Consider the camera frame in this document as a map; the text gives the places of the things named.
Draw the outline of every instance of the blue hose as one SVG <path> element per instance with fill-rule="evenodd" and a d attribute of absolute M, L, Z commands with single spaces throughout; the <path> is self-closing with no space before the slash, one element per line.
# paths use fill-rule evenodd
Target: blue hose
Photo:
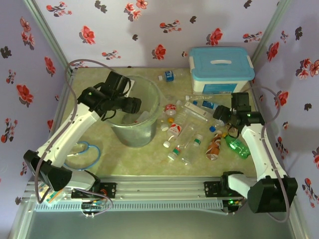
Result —
<path fill-rule="evenodd" d="M 83 168 L 72 168 L 70 167 L 67 163 L 64 163 L 65 166 L 69 167 L 69 168 L 72 168 L 72 169 L 75 169 L 75 170 L 79 170 L 79 171 L 83 171 L 83 170 L 86 170 L 86 169 L 89 169 L 91 167 L 93 167 L 100 159 L 101 157 L 101 151 L 100 149 L 98 148 L 98 146 L 96 145 L 93 145 L 93 144 L 89 144 L 89 142 L 87 141 L 79 141 L 77 142 L 78 144 L 82 143 L 82 144 L 85 144 L 86 145 L 86 149 L 84 149 L 83 151 L 81 152 L 78 152 L 78 153 L 74 153 L 74 154 L 69 154 L 68 156 L 75 156 L 75 155 L 78 155 L 78 154 L 83 154 L 83 153 L 86 153 L 90 148 L 95 148 L 97 151 L 98 151 L 98 156 L 97 158 L 95 159 L 95 161 L 93 163 L 91 163 L 89 166 L 87 167 L 83 167 Z"/>

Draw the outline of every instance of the floral wallpaper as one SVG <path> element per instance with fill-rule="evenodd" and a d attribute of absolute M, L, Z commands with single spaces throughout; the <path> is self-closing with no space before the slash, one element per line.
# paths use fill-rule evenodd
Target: floral wallpaper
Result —
<path fill-rule="evenodd" d="M 33 1 L 68 61 L 89 58 L 118 67 L 187 67 L 188 52 L 196 46 L 242 46 L 252 56 L 278 4 L 278 0 Z"/>
<path fill-rule="evenodd" d="M 5 215 L 0 238 L 5 239 L 31 177 L 23 155 L 47 140 L 64 78 L 23 1 L 2 1 L 0 21 L 0 211 Z"/>
<path fill-rule="evenodd" d="M 256 91 L 266 120 L 280 104 L 272 123 L 273 147 L 286 171 L 298 182 L 301 204 L 311 238 L 319 227 L 319 15 L 317 0 L 295 0 L 276 27 L 255 64 L 254 84 L 277 92 Z"/>

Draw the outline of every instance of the gray floor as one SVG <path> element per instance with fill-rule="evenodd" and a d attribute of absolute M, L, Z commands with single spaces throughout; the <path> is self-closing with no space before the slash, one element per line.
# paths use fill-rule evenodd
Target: gray floor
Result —
<path fill-rule="evenodd" d="M 35 212 L 27 239 L 294 239 L 290 223 L 278 224 L 246 207 L 234 216 L 200 211 Z"/>

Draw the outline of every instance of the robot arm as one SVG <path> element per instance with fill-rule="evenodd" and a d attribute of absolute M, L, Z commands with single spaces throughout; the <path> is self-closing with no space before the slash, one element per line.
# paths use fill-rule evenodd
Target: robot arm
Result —
<path fill-rule="evenodd" d="M 247 178 L 241 172 L 224 173 L 222 176 L 224 190 L 236 191 L 247 198 L 248 205 L 254 213 L 285 212 L 283 192 L 275 170 L 284 184 L 289 206 L 298 185 L 295 178 L 289 178 L 279 164 L 268 140 L 267 132 L 262 138 L 265 122 L 259 112 L 251 112 L 248 93 L 233 93 L 232 111 L 225 106 L 218 106 L 214 118 L 230 123 L 242 134 L 251 152 L 257 173 L 257 180 Z M 267 153 L 263 140 L 270 154 Z"/>
<path fill-rule="evenodd" d="M 36 167 L 44 153 L 39 178 L 54 191 L 63 188 L 79 188 L 98 191 L 100 179 L 88 171 L 70 170 L 63 167 L 67 154 L 76 144 L 82 134 L 99 118 L 106 120 L 108 111 L 122 110 L 135 114 L 140 110 L 141 100 L 128 97 L 132 86 L 130 79 L 111 72 L 105 83 L 85 89 L 78 98 L 77 112 L 72 120 L 72 114 L 60 126 L 55 134 L 37 151 L 28 150 L 23 158 L 35 174 Z"/>

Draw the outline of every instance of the box handle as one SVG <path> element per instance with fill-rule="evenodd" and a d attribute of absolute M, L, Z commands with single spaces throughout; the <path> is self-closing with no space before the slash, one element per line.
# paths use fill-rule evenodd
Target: box handle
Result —
<path fill-rule="evenodd" d="M 211 64 L 231 64 L 229 60 L 213 60 L 210 62 Z"/>

